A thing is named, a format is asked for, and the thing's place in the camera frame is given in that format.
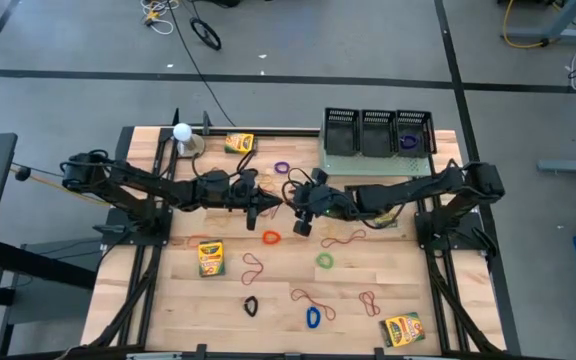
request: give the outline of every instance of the blue rubber band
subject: blue rubber band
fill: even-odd
[[[399,138],[399,142],[401,142],[401,148],[404,150],[413,149],[417,144],[419,144],[419,139],[416,136],[412,135],[404,135]]]
[[[315,322],[312,322],[312,314],[315,314]],[[308,323],[308,327],[311,329],[316,328],[319,326],[319,322],[321,322],[321,312],[314,306],[308,308],[306,311],[306,323]]]

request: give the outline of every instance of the yellow crayon box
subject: yellow crayon box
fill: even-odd
[[[199,275],[215,276],[226,272],[224,265],[224,243],[221,240],[203,241],[197,247],[199,252]]]
[[[246,154],[255,148],[255,135],[228,133],[224,151],[234,154]]]
[[[416,312],[379,322],[386,347],[400,347],[426,338]]]

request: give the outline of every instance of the yellow cable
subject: yellow cable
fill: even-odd
[[[19,170],[10,168],[10,172],[13,172],[13,173],[16,174],[16,173],[19,172]],[[48,186],[52,186],[52,187],[54,187],[54,188],[57,189],[57,190],[66,192],[66,193],[68,193],[68,194],[70,194],[70,195],[74,195],[74,196],[76,196],[76,197],[78,197],[78,198],[80,198],[80,199],[82,199],[82,200],[88,201],[89,203],[92,203],[92,204],[95,204],[95,205],[101,205],[101,206],[109,206],[109,205],[110,205],[109,203],[107,203],[107,202],[105,202],[105,201],[95,200],[95,199],[92,199],[92,198],[89,198],[89,197],[86,197],[86,196],[83,196],[83,195],[74,193],[74,192],[72,192],[72,191],[68,191],[68,190],[64,189],[63,186],[57,185],[57,184],[55,184],[55,183],[52,182],[52,181],[48,181],[48,180],[45,180],[45,179],[36,177],[36,176],[34,176],[34,175],[30,175],[30,178],[33,179],[33,180],[35,180],[35,181],[37,181],[37,182],[40,182],[40,183],[42,183],[42,184],[45,184],[45,185],[48,185]]]
[[[508,44],[514,48],[517,48],[517,49],[532,49],[532,48],[543,46],[544,45],[543,42],[539,42],[539,43],[535,43],[535,44],[521,45],[521,44],[515,44],[515,43],[511,42],[510,39],[508,39],[508,34],[506,34],[506,23],[508,22],[508,15],[510,15],[510,8],[512,7],[513,2],[515,2],[515,0],[510,0],[508,2],[508,7],[506,8],[506,15],[504,16],[503,33],[504,33],[504,40],[506,40],[506,44]]]

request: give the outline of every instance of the wooden tabletop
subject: wooden tabletop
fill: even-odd
[[[149,171],[158,135],[159,128],[135,128],[128,162]],[[454,131],[437,131],[436,138],[436,168],[443,169],[451,158],[461,163]],[[197,159],[197,170],[203,173],[218,167],[233,172],[241,156],[224,153],[224,137],[205,139],[206,153]],[[278,161],[287,161],[291,167],[302,168],[308,174],[318,166],[317,138],[260,137],[258,141],[258,154],[249,167],[259,170],[257,181],[263,182],[261,186],[266,190],[279,194],[286,181],[285,175],[274,173],[273,165]],[[175,180],[193,177],[189,161],[180,160]],[[351,184],[394,184],[405,180],[403,177],[331,176],[328,183],[343,188]],[[204,343],[208,351],[371,354],[375,347],[384,346],[379,321],[417,312],[426,339],[400,348],[387,348],[386,353],[439,354],[426,259],[416,242],[415,211],[416,206],[408,204],[399,217],[398,226],[385,230],[371,230],[360,222],[321,217],[313,220],[308,238],[292,232],[296,219],[287,206],[279,207],[274,218],[259,217],[255,231],[246,230],[245,214],[241,211],[175,211],[170,242],[164,248],[160,263],[146,348],[194,351],[197,344]],[[364,239],[347,245],[333,244],[327,249],[321,245],[324,238],[345,240],[360,229],[366,232]],[[281,241],[265,245],[261,236],[266,230],[279,232]],[[201,236],[201,240],[224,241],[225,275],[199,276],[196,248],[199,238],[196,236]],[[326,270],[315,263],[322,251],[334,257],[333,268]],[[242,284],[241,276],[257,267],[244,263],[242,257],[247,252],[254,254],[264,266],[263,272],[248,286]],[[95,339],[123,304],[134,253],[133,246],[117,246],[106,256],[97,277],[82,344]],[[488,339],[505,348],[485,259],[476,251],[454,251],[453,259],[462,304]],[[441,259],[438,262],[443,269]],[[334,309],[336,318],[330,321],[322,311],[319,327],[309,329],[306,311],[311,304],[306,299],[293,301],[291,291],[294,289],[302,289],[315,301]],[[375,304],[381,308],[379,315],[366,314],[358,299],[364,291],[374,292]],[[248,316],[242,307],[244,299],[251,295],[259,299],[255,317]],[[458,349],[452,312],[445,301],[444,307],[451,346]],[[138,321],[133,321],[133,329],[136,329],[135,323]]]

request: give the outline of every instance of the wheel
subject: wheel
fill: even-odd
[[[210,25],[197,18],[192,18],[190,19],[190,27],[209,48],[213,50],[221,49],[221,39]]]

